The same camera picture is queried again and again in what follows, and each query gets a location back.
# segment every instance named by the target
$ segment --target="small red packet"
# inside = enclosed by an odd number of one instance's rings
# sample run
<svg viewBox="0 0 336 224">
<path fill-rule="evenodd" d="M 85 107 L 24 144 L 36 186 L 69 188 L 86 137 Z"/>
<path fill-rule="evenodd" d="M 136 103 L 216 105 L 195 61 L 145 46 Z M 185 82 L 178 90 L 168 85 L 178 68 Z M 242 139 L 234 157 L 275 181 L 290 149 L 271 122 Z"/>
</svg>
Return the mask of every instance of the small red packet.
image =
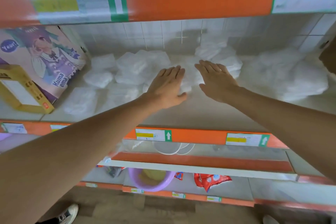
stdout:
<svg viewBox="0 0 336 224">
<path fill-rule="evenodd" d="M 231 177 L 227 175 L 208 175 L 208 174 L 196 174 L 196 173 L 194 174 L 194 180 L 196 186 L 204 188 L 206 192 L 209 191 L 212 185 L 232 181 Z"/>
<path fill-rule="evenodd" d="M 175 178 L 179 180 L 183 180 L 183 172 L 176 172 L 176 175 L 174 175 Z"/>
</svg>

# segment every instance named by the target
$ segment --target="yellow cardboard box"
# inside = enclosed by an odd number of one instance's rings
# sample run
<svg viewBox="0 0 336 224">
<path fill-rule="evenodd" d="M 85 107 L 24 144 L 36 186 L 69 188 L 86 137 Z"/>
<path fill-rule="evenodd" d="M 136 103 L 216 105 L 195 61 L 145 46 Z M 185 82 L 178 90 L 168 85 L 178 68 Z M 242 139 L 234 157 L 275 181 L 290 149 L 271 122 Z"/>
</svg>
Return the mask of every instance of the yellow cardboard box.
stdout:
<svg viewBox="0 0 336 224">
<path fill-rule="evenodd" d="M 51 113 L 53 105 L 19 65 L 0 65 L 0 97 L 23 112 Z"/>
</svg>

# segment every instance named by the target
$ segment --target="purple object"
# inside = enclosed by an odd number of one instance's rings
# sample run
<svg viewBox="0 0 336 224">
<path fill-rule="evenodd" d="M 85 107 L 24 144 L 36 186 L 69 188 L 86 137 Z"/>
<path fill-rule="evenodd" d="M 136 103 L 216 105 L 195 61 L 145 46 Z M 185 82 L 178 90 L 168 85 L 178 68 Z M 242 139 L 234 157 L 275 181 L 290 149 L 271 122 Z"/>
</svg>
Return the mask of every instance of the purple object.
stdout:
<svg viewBox="0 0 336 224">
<path fill-rule="evenodd" d="M 140 168 L 128 168 L 128 174 L 129 177 L 131 178 L 132 182 L 134 182 L 135 186 L 138 189 L 143 189 L 145 191 L 150 191 L 150 192 L 156 192 L 163 190 L 165 187 L 167 187 L 170 182 L 174 179 L 174 175 L 176 172 L 173 171 L 166 171 L 166 176 L 165 178 L 158 184 L 158 185 L 148 185 L 143 183 L 140 178 L 139 174 L 142 172 L 142 169 Z"/>
</svg>

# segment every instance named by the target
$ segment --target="forearm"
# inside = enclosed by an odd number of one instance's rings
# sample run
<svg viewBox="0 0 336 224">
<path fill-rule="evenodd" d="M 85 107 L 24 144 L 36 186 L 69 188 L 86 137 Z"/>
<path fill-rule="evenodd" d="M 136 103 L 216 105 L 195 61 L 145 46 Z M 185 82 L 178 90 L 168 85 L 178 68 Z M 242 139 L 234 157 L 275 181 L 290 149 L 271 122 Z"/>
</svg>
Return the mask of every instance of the forearm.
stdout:
<svg viewBox="0 0 336 224">
<path fill-rule="evenodd" d="M 4 223 L 35 223 L 155 111 L 155 101 L 142 96 L 1 154 L 1 176 L 6 178 L 0 180 L 0 188 L 6 188 L 0 195 Z"/>
<path fill-rule="evenodd" d="M 336 115 L 237 87 L 226 102 L 268 129 L 325 176 L 336 181 Z"/>
</svg>

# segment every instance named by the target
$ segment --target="black pants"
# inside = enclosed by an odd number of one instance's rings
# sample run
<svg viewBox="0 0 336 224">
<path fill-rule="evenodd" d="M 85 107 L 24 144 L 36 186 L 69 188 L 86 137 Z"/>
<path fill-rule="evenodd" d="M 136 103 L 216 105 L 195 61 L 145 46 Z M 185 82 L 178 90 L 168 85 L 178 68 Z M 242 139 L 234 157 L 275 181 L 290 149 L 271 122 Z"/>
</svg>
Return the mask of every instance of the black pants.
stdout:
<svg viewBox="0 0 336 224">
<path fill-rule="evenodd" d="M 36 224 L 59 224 L 59 222 L 58 222 L 58 218 L 52 218 L 44 222 L 36 222 Z"/>
</svg>

